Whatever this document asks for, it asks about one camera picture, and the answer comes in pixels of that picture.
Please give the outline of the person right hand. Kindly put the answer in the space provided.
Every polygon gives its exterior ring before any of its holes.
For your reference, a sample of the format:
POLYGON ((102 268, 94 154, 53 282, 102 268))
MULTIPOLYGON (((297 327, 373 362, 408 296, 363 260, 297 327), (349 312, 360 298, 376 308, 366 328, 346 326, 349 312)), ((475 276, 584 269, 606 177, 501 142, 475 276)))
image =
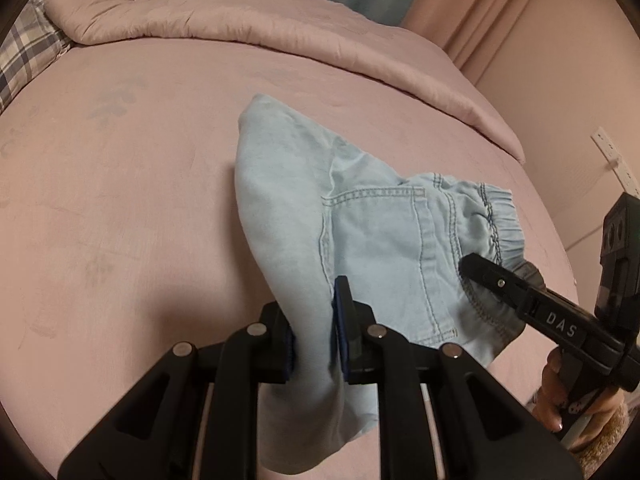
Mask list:
MULTIPOLYGON (((560 410, 567 407, 567 390, 559 378, 562 367, 562 351, 553 349, 541 373, 541 385, 536 392, 533 408, 534 417, 551 432, 563 428, 560 410)), ((599 437, 603 428, 611 421, 615 412, 624 403, 624 393, 620 388, 608 387, 586 411, 590 421, 582 433, 570 446, 572 452, 580 452, 599 437)))

